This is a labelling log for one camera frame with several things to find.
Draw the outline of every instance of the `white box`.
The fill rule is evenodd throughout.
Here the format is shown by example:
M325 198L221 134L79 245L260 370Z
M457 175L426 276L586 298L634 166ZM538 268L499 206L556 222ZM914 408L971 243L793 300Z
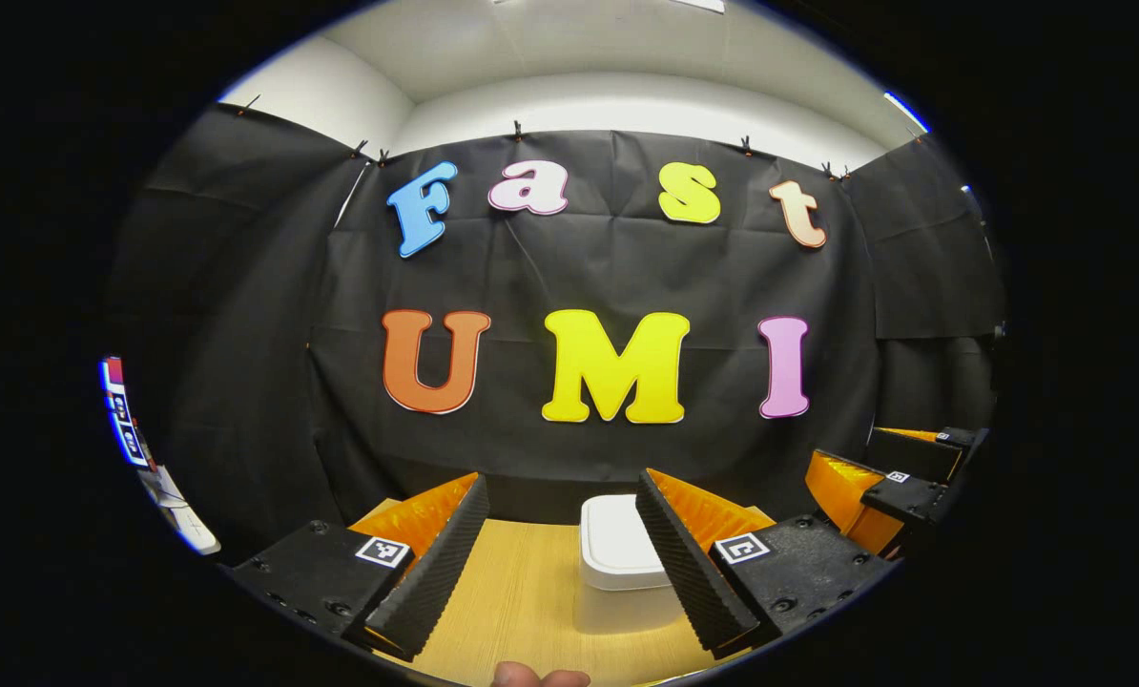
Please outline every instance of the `white box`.
M654 630L683 614L649 542L637 497L596 496L582 504L582 561L574 625L587 635Z

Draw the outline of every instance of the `pink letter i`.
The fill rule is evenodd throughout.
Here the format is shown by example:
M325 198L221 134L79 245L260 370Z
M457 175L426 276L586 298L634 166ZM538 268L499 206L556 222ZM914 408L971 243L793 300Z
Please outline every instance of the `pink letter i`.
M769 396L761 404L761 417L795 417L806 412L802 394L802 336L806 322L797 318L769 318L757 325L769 341Z

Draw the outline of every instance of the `blue letter f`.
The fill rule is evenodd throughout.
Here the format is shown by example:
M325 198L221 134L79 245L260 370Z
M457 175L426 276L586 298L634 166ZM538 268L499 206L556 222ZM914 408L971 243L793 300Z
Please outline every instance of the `blue letter f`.
M434 210L441 214L451 207L451 195L446 191L446 186L439 182L454 179L459 171L451 162L440 162L387 197L387 204L396 210L400 231L404 235L403 243L400 244L401 257L408 257L429 246L446 231L446 226L433 221L429 212ZM428 195L421 193L426 186L429 186Z

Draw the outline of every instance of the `wooden surface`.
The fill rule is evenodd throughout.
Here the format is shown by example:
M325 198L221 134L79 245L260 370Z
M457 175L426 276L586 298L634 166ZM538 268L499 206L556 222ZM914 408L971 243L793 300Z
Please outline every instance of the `wooden surface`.
M396 502L386 500L363 517ZM715 661L697 643L683 612L657 630L579 633L573 625L579 557L577 525L486 520L425 651L411 665L378 655L472 687L487 686L498 661L524 662L540 674L582 670L591 687L628 687L747 653Z

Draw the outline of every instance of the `orange letter u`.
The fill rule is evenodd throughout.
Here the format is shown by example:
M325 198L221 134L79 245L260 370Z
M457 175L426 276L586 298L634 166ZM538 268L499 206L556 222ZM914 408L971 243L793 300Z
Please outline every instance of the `orange letter u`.
M450 414L464 408L477 383L477 349L481 332L490 329L490 316L474 312L448 313L443 326L451 332L451 368L446 384L425 386L417 379L420 336L434 319L420 310L391 310L383 316L387 344L383 352L383 386L387 395L421 414Z

